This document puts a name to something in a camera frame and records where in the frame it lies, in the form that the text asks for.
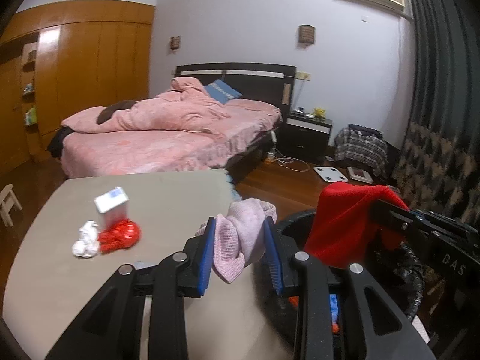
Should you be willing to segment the red gloves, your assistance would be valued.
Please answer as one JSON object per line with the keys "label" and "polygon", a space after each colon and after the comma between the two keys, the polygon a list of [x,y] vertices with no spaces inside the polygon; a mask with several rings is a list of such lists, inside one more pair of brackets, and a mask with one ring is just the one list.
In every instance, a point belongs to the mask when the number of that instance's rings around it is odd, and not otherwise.
{"label": "red gloves", "polygon": [[375,222],[378,201],[407,210],[403,200],[382,185],[332,183],[320,193],[312,229],[304,250],[323,264],[345,268],[365,260],[368,245],[379,236],[387,250],[396,250],[404,237]]}

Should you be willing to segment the pink sock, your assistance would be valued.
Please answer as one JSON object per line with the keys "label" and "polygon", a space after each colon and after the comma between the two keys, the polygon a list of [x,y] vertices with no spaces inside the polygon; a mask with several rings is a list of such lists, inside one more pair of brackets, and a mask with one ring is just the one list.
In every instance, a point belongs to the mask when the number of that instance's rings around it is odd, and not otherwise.
{"label": "pink sock", "polygon": [[245,267],[264,255],[263,223],[277,222],[277,209],[258,198],[232,202],[227,215],[216,216],[213,268],[222,281],[231,284]]}

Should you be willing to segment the dark patterned curtain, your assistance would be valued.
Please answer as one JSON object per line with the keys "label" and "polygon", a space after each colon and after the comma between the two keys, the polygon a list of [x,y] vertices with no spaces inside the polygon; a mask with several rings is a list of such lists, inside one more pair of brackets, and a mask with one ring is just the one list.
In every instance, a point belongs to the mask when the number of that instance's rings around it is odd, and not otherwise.
{"label": "dark patterned curtain", "polygon": [[465,0],[411,0],[412,109],[394,169],[403,200],[479,226],[479,22]]}

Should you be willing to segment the red crumpled plastic bag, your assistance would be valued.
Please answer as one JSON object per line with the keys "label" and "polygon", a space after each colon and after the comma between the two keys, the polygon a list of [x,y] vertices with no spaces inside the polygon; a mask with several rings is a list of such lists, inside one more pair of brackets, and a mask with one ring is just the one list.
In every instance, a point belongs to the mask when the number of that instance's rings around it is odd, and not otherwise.
{"label": "red crumpled plastic bag", "polygon": [[123,219],[98,234],[100,253],[129,249],[141,239],[140,227],[130,219]]}

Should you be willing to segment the white blue carton box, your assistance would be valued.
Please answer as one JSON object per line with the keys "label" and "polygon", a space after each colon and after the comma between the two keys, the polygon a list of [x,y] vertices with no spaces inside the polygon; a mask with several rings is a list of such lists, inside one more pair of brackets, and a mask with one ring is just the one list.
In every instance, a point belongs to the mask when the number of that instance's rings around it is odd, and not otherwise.
{"label": "white blue carton box", "polygon": [[129,198],[120,186],[95,197],[94,204],[102,230],[128,218],[128,202]]}

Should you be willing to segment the white crumpled plastic bag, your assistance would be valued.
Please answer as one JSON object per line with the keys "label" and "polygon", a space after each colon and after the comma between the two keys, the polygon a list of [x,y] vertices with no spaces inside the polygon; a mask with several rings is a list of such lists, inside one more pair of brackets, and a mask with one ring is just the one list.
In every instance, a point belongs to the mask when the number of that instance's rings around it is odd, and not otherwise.
{"label": "white crumpled plastic bag", "polygon": [[79,238],[72,246],[72,254],[77,258],[93,258],[100,251],[98,224],[87,221],[78,231]]}

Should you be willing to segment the white bathroom scale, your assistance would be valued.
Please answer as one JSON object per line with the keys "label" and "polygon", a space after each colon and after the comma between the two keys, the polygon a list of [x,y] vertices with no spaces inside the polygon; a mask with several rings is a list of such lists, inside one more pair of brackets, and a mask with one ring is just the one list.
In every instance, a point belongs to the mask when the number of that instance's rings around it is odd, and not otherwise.
{"label": "white bathroom scale", "polygon": [[318,174],[318,176],[327,183],[336,183],[336,182],[345,182],[347,183],[348,178],[340,172],[335,167],[331,166],[315,166],[313,171]]}

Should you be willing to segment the plaid clothing pile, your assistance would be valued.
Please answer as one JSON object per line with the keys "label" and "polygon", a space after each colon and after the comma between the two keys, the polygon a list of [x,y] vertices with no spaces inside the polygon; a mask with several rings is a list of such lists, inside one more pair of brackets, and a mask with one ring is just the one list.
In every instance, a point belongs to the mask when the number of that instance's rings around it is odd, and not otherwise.
{"label": "plaid clothing pile", "polygon": [[356,161],[371,168],[375,176],[384,176],[387,165],[387,143],[370,129],[345,127],[334,138],[334,160]]}

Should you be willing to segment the dark bedside nightstand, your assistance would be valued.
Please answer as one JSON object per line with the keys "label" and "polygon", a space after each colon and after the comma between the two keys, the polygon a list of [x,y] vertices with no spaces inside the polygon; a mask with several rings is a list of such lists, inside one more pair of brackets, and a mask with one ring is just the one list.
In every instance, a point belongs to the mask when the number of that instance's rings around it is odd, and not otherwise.
{"label": "dark bedside nightstand", "polygon": [[324,162],[333,122],[307,114],[291,112],[280,129],[279,150],[289,157],[311,164]]}

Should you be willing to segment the bed with dark headboard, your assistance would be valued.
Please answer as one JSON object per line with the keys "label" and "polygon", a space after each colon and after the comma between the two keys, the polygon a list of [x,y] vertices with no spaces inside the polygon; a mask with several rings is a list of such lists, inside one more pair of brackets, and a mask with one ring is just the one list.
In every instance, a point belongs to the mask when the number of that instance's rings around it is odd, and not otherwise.
{"label": "bed with dark headboard", "polygon": [[197,63],[176,68],[205,87],[223,80],[242,94],[226,104],[216,134],[187,131],[72,133],[60,163],[67,177],[114,176],[231,168],[261,156],[290,112],[296,68],[272,63]]}

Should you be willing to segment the yellow plush toy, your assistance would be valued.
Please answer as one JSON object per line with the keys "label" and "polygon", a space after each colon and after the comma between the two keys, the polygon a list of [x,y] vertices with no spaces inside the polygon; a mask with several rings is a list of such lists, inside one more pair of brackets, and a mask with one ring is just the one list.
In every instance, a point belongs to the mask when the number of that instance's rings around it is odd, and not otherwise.
{"label": "yellow plush toy", "polygon": [[326,110],[320,107],[316,107],[313,110],[313,115],[317,119],[325,119],[326,118]]}

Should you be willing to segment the pink comforter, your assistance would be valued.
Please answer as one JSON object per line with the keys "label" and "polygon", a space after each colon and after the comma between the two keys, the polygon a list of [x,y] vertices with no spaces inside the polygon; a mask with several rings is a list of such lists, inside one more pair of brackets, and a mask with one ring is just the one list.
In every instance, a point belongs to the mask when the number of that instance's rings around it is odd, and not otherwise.
{"label": "pink comforter", "polygon": [[91,107],[69,116],[61,125],[86,134],[151,130],[216,134],[216,123],[230,117],[226,106],[210,97],[193,77],[174,78],[169,90],[114,111],[100,124],[98,116],[103,111],[103,106]]}

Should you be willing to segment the black clothing on bed edge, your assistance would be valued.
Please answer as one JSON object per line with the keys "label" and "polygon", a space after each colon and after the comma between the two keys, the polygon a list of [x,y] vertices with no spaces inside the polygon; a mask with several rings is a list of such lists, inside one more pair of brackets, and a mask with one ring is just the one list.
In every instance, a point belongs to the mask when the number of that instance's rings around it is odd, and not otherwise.
{"label": "black clothing on bed edge", "polygon": [[61,127],[51,139],[47,150],[53,158],[61,159],[63,148],[64,148],[64,139],[74,133],[74,131],[69,127]]}

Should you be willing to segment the blue pillow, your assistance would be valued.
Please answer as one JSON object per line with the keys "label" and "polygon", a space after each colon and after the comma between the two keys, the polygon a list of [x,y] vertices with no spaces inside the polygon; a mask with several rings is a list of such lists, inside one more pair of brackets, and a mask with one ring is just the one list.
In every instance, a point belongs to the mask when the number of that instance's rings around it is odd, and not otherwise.
{"label": "blue pillow", "polygon": [[226,104],[230,100],[240,98],[242,96],[239,91],[227,85],[223,80],[215,80],[214,82],[206,85],[204,88],[211,98],[215,99],[221,104]]}

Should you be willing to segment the small white wooden stool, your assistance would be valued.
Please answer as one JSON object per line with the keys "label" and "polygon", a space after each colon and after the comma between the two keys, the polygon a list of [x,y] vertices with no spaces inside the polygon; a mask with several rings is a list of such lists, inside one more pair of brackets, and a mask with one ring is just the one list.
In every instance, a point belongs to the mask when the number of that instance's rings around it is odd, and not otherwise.
{"label": "small white wooden stool", "polygon": [[13,188],[13,184],[7,184],[0,193],[0,215],[6,227],[12,227],[14,225],[10,216],[11,209],[16,208],[18,211],[23,210]]}

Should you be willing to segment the wooden wardrobe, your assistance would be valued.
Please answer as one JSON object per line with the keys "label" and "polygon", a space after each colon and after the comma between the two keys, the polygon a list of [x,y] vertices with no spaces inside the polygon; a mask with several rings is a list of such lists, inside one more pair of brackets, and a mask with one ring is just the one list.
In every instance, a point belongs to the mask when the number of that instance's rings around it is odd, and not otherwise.
{"label": "wooden wardrobe", "polygon": [[155,8],[120,0],[53,2],[1,33],[1,172],[42,160],[63,119],[146,98]]}

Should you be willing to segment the left wall lamp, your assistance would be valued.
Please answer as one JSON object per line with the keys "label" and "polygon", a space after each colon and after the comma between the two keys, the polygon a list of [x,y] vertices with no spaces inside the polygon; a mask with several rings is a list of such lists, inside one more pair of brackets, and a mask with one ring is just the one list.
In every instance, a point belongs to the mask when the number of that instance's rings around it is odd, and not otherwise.
{"label": "left wall lamp", "polygon": [[179,50],[181,48],[181,37],[175,36],[170,38],[170,49]]}

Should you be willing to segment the wall lamp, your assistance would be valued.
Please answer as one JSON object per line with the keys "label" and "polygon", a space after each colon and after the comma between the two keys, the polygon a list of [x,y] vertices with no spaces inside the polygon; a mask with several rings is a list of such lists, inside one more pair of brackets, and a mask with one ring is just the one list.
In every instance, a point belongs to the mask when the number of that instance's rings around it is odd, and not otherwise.
{"label": "wall lamp", "polygon": [[170,49],[179,50],[181,48],[181,37],[175,36],[170,38]]}
{"label": "wall lamp", "polygon": [[312,25],[302,24],[298,27],[298,43],[305,46],[315,44],[316,29]]}

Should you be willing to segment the right wall lamp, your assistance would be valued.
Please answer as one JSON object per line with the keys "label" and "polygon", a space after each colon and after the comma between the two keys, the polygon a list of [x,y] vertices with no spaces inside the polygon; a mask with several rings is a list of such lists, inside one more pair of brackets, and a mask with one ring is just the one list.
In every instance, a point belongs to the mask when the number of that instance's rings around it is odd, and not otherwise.
{"label": "right wall lamp", "polygon": [[298,43],[305,46],[315,44],[316,29],[312,25],[302,24],[298,27]]}

